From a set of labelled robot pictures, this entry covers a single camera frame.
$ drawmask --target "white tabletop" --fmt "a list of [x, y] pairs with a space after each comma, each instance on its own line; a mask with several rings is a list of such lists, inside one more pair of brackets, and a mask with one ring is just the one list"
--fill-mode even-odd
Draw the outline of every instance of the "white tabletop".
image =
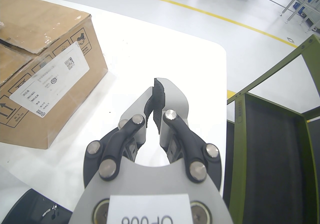
[[[92, 15], [109, 72], [48, 150], [0, 143], [0, 165], [36, 191], [73, 211], [84, 190], [83, 159], [88, 143], [114, 129], [123, 112], [153, 86], [154, 78], [160, 77], [171, 80], [185, 94], [191, 130], [219, 148], [222, 195], [227, 120], [225, 50], [214, 42], [105, 10], [63, 0], [45, 1]], [[168, 164], [152, 119], [149, 119], [146, 134], [136, 163]]]

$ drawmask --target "cardboard box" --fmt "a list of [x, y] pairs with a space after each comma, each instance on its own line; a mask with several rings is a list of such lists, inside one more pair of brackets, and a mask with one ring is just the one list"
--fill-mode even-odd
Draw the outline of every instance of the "cardboard box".
[[0, 0], [0, 141], [47, 149], [108, 69], [91, 15]]

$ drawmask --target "white floor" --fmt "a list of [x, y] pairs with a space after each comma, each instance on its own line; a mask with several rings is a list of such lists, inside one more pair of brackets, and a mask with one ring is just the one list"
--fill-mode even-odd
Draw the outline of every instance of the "white floor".
[[[235, 92], [258, 78], [294, 49], [286, 43], [245, 27], [161, 0], [66, 1], [137, 18], [220, 44], [227, 52], [227, 87]], [[290, 0], [273, 0], [282, 6], [270, 0], [171, 1], [249, 25], [286, 41], [291, 38], [297, 46], [313, 33], [305, 33], [308, 25], [299, 25], [302, 20], [299, 15], [288, 24], [285, 24], [285, 21], [292, 14], [290, 11], [282, 17], [279, 16], [284, 9], [282, 6], [286, 6]], [[143, 29], [136, 31], [143, 36]], [[173, 48], [183, 51], [183, 47]], [[320, 105], [319, 95], [302, 58], [293, 61], [252, 92], [298, 112]], [[228, 118], [233, 119], [231, 108], [228, 109]]]

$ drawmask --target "silver screw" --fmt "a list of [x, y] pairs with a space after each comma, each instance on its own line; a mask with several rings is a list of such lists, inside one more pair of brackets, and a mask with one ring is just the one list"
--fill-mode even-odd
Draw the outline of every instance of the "silver screw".
[[135, 124], [141, 124], [143, 122], [143, 116], [141, 114], [136, 114], [132, 117], [132, 121]]
[[177, 118], [177, 113], [172, 110], [172, 109], [168, 109], [165, 113], [164, 113], [165, 117], [169, 120], [174, 120]]
[[212, 157], [212, 158], [217, 158], [219, 155], [219, 150], [217, 148], [217, 146], [208, 143], [205, 150], [207, 151], [207, 154]]
[[209, 209], [199, 201], [190, 203], [193, 224], [210, 224], [212, 223]]
[[200, 161], [193, 161], [189, 167], [191, 176], [198, 181], [203, 181], [207, 176], [207, 169]]
[[103, 160], [99, 166], [99, 175], [102, 178], [109, 178], [113, 176], [117, 169], [117, 165], [114, 160], [106, 159]]
[[96, 154], [99, 151], [100, 146], [100, 142], [98, 142], [97, 140], [92, 141], [88, 144], [87, 152], [90, 154]]
[[118, 123], [118, 129], [121, 129], [127, 122], [128, 122], [127, 119], [120, 120]]

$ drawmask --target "qr code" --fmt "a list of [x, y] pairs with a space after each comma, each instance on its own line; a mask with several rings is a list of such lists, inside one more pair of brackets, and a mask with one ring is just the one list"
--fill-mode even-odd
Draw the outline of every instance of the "qr code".
[[70, 57], [64, 63], [69, 70], [75, 66], [75, 62], [73, 61], [72, 57]]

